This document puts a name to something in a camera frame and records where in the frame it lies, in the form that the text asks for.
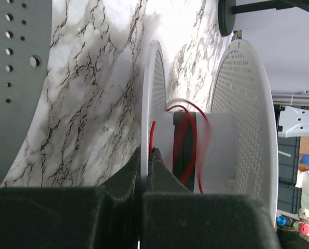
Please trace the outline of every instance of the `gray metal plate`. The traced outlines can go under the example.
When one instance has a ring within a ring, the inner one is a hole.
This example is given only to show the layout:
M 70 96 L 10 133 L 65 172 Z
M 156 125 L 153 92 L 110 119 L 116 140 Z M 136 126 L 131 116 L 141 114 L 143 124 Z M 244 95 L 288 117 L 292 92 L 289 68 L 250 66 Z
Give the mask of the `gray metal plate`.
M 47 68 L 52 2 L 0 0 L 0 183 L 33 119 Z
M 211 108 L 213 113 L 232 116 L 236 151 L 234 192 L 261 199 L 274 222 L 278 148 L 273 101 L 264 66 L 247 41 L 235 40 L 225 51 Z

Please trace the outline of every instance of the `white stick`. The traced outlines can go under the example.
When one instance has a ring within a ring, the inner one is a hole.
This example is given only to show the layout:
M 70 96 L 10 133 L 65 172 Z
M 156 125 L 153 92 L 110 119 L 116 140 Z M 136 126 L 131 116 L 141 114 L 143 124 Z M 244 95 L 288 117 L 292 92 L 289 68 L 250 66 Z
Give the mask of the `white stick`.
M 284 156 L 286 156 L 286 157 L 291 157 L 291 154 L 282 152 L 282 151 L 280 151 L 280 150 L 278 150 L 278 153 L 281 154 L 281 155 L 284 155 Z

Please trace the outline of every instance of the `marble countertop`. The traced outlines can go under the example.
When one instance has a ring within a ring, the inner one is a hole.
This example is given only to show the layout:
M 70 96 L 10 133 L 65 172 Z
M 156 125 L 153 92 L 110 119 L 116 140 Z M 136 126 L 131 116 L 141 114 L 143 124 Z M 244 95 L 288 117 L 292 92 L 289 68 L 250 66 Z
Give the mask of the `marble countertop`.
M 2 186 L 94 186 L 140 143 L 143 61 L 157 39 L 167 96 L 204 110 L 230 37 L 215 0 L 53 0 L 44 88 Z

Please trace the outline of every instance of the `white bracket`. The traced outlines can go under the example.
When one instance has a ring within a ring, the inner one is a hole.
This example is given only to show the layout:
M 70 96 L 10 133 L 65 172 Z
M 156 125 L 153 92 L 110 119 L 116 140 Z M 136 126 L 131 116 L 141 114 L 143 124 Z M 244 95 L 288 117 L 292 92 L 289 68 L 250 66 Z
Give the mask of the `white bracket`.
M 278 136 L 309 136 L 309 110 L 285 106 L 279 116 Z

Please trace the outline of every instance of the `blue cap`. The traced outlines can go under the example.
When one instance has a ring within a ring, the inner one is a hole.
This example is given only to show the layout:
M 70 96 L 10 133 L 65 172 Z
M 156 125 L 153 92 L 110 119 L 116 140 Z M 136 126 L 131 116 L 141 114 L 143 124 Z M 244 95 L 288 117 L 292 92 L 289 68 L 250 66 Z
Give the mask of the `blue cap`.
M 284 215 L 281 215 L 277 217 L 276 221 L 278 226 L 283 227 L 286 224 L 286 217 Z

